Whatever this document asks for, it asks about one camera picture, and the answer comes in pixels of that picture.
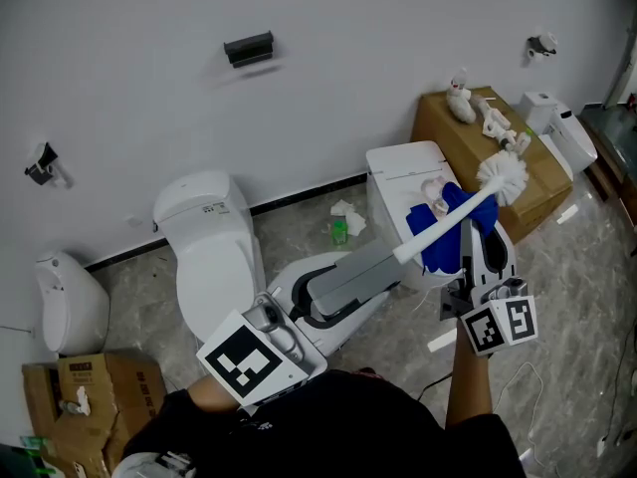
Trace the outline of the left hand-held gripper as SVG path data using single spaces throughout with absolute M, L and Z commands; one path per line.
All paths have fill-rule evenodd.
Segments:
M 308 289 L 347 252 L 325 252 L 288 264 L 245 313 L 231 312 L 197 353 L 242 406 L 261 406 L 324 373 L 338 351 L 389 298 L 385 290 L 323 314 Z M 298 315 L 298 326 L 288 317 Z

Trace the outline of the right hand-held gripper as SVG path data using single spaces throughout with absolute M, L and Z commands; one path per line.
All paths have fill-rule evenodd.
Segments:
M 456 280 L 443 288 L 440 320 L 457 318 L 476 356 L 537 338 L 534 297 L 526 281 L 512 277 L 515 248 L 499 221 L 487 236 L 473 220 L 462 221 L 461 265 L 465 282 Z

